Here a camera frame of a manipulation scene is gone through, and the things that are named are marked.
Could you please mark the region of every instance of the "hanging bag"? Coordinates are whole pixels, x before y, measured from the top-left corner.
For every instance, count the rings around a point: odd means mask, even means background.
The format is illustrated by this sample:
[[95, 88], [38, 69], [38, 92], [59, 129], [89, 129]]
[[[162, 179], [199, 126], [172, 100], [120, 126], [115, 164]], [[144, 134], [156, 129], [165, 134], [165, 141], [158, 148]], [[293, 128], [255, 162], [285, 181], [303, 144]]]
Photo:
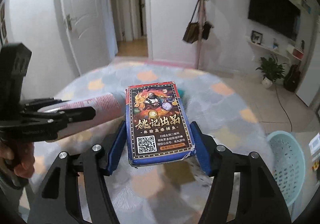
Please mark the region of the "hanging bag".
[[194, 43], [199, 39], [199, 17], [197, 22], [194, 22], [194, 23], [192, 22], [199, 3], [200, 3], [200, 0], [198, 0], [196, 4], [195, 10], [193, 11], [193, 14], [192, 14], [192, 18], [188, 24], [188, 27], [183, 37], [183, 41], [190, 44]]
[[205, 10], [205, 2], [203, 3], [203, 5], [204, 5], [203, 10], [204, 10], [204, 16], [205, 16], [205, 23], [203, 25], [203, 30], [202, 30], [202, 39], [207, 40], [210, 34], [210, 30], [214, 28], [214, 26], [207, 21], [207, 12]]

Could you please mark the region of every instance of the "potted plant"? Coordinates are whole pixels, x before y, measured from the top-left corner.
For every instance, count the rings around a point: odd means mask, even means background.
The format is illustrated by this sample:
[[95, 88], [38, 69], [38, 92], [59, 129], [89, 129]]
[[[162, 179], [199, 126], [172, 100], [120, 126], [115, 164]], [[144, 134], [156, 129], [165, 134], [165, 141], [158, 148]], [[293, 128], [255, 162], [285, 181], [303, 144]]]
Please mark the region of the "potted plant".
[[261, 70], [263, 73], [262, 85], [268, 89], [271, 87], [272, 83], [278, 79], [284, 78], [284, 64], [278, 64], [278, 58], [275, 56], [269, 57], [266, 59], [260, 57], [261, 66], [256, 70]]

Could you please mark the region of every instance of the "black bag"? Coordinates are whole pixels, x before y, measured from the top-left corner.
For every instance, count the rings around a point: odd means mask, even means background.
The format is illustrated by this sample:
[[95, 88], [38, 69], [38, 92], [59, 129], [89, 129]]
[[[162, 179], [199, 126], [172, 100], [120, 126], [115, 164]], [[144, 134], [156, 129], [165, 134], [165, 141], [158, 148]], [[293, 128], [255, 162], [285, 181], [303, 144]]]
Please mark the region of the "black bag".
[[207, 40], [210, 34], [210, 29], [213, 28], [213, 25], [206, 21], [203, 25], [203, 31], [202, 31], [202, 39]]
[[295, 92], [300, 82], [301, 72], [299, 71], [299, 65], [293, 64], [290, 67], [289, 73], [284, 78], [283, 86], [289, 92]]
[[190, 20], [188, 27], [186, 29], [186, 32], [183, 36], [183, 41], [190, 43], [190, 44], [196, 42], [199, 39], [199, 17], [198, 17], [197, 22], [194, 22], [194, 23], [192, 22], [199, 3], [200, 3], [200, 0], [197, 1], [195, 10], [193, 11], [191, 20]]
[[204, 5], [204, 16], [205, 16], [205, 20], [206, 22], [203, 25], [203, 30], [202, 30], [202, 39], [207, 40], [210, 34], [210, 29], [214, 28], [214, 26], [207, 21], [207, 12], [205, 10], [205, 3], [203, 3]]

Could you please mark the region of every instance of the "wooden floor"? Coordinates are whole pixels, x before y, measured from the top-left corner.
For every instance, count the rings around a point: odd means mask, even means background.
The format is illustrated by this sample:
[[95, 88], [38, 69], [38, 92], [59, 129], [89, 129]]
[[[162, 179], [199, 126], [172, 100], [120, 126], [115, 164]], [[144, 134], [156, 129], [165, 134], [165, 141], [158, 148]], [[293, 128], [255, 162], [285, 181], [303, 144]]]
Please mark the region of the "wooden floor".
[[117, 56], [148, 57], [148, 45], [146, 39], [136, 39], [130, 42], [118, 42]]

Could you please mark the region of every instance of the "metal screw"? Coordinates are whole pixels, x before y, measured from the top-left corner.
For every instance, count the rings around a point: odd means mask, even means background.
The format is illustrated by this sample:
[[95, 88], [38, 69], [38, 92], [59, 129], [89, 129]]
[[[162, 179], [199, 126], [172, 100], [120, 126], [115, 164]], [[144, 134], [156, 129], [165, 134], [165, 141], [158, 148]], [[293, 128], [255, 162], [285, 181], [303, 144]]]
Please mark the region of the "metal screw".
[[226, 148], [225, 148], [225, 146], [223, 146], [223, 145], [219, 145], [219, 146], [217, 146], [217, 150], [218, 150], [219, 152], [223, 152], [223, 151], [226, 150]]
[[61, 158], [61, 159], [63, 159], [63, 158], [66, 158], [67, 157], [67, 152], [61, 152], [60, 154], [59, 154], [59, 157]]
[[100, 145], [94, 145], [93, 147], [92, 147], [92, 150], [93, 151], [99, 151], [101, 149], [101, 146]]
[[252, 152], [251, 157], [254, 159], [257, 159], [257, 158], [259, 158], [259, 154], [257, 152]]

